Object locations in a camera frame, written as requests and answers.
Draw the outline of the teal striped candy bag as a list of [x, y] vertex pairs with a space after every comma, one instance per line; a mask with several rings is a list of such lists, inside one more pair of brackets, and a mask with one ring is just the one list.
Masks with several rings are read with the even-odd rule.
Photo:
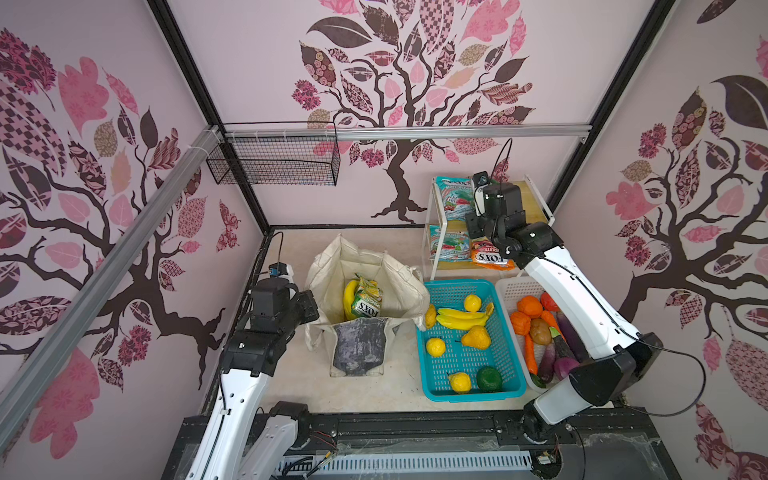
[[475, 212], [474, 188], [470, 179], [438, 176], [436, 186], [448, 221], [464, 221], [467, 215]]

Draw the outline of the cream canvas grocery bag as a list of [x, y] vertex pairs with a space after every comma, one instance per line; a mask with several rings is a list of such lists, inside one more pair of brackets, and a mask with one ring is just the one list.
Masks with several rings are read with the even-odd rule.
[[315, 257], [306, 286], [319, 318], [307, 325], [305, 344], [325, 349], [333, 378], [382, 375], [397, 330], [427, 329], [430, 295], [419, 269], [341, 235]]

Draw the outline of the green candy bag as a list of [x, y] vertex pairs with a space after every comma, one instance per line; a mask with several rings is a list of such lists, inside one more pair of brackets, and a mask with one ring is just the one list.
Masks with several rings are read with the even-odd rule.
[[352, 303], [352, 312], [355, 318], [378, 317], [383, 301], [383, 293], [375, 280], [358, 276], [359, 285]]

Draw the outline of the orange tangerine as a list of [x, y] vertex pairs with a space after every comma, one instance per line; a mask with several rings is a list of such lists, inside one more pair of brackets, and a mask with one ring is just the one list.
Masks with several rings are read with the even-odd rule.
[[514, 311], [509, 315], [510, 322], [516, 335], [526, 336], [530, 332], [531, 318], [523, 312]]
[[531, 319], [539, 318], [544, 311], [543, 305], [535, 296], [525, 296], [517, 302], [517, 310]]

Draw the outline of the yellow pear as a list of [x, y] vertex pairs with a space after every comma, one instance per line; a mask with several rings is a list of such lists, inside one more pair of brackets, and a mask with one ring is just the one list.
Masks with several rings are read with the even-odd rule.
[[461, 338], [464, 347], [486, 350], [492, 344], [492, 339], [484, 326], [473, 326]]

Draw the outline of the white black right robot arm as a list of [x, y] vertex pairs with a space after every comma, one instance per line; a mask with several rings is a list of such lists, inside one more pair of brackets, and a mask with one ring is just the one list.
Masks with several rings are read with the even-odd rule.
[[590, 407], [603, 406], [643, 378], [663, 348], [653, 333], [642, 334], [583, 276], [561, 238], [546, 222], [530, 223], [517, 185], [480, 172], [472, 180], [472, 235], [491, 241], [501, 257], [536, 280], [575, 330], [589, 360], [570, 371], [523, 409], [525, 437], [542, 444], [554, 426]]

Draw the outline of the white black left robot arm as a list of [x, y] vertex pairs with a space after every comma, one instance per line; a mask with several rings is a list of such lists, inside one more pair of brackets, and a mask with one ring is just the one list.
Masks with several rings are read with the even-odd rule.
[[213, 411], [187, 479], [269, 479], [300, 434], [305, 406], [289, 403], [267, 416], [251, 447], [247, 439], [278, 361], [296, 329], [319, 318], [310, 291], [293, 274], [270, 276], [247, 294], [250, 305], [235, 324], [222, 354]]

